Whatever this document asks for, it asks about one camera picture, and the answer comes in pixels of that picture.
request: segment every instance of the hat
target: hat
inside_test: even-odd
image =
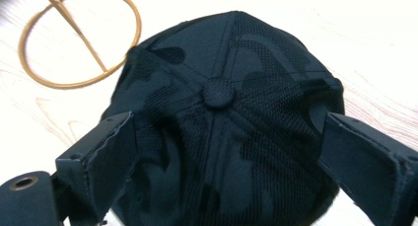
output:
[[[342,85],[290,34],[244,12],[131,48],[102,118],[134,113],[125,225],[308,225],[338,186],[318,166]]]

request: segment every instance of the black cap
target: black cap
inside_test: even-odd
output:
[[[302,225],[338,186],[318,166],[341,83],[292,35],[243,12],[133,47],[103,118],[134,112],[139,161],[113,209],[126,225]]]

